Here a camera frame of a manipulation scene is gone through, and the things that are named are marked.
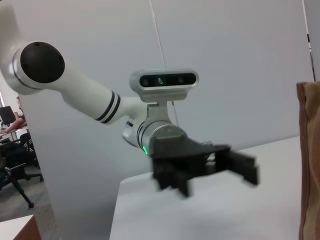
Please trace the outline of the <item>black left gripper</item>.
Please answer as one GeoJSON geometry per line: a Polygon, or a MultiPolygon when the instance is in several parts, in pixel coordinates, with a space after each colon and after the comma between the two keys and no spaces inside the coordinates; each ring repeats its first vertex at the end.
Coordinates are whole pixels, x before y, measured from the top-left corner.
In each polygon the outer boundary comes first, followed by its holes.
{"type": "Polygon", "coordinates": [[[178,190],[184,198],[191,197],[189,178],[209,175],[208,158],[215,154],[217,172],[230,171],[243,180],[258,186],[259,168],[254,157],[234,152],[228,144],[197,142],[187,136],[156,138],[153,141],[153,179],[160,191],[178,190]]]}

